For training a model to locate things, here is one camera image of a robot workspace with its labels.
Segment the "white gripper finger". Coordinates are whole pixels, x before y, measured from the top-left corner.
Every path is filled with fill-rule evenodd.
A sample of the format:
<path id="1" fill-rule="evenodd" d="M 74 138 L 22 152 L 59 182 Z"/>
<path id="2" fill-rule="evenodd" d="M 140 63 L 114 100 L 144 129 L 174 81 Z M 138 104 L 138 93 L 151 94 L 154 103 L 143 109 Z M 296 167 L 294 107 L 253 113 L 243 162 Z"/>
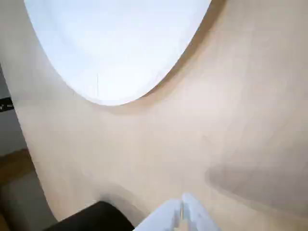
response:
<path id="1" fill-rule="evenodd" d="M 190 193 L 182 195 L 182 215 L 189 231 L 220 231 L 203 205 Z"/>
<path id="2" fill-rule="evenodd" d="M 138 226 L 138 231 L 172 231 L 179 226 L 182 201 L 170 199 L 160 205 Z"/>

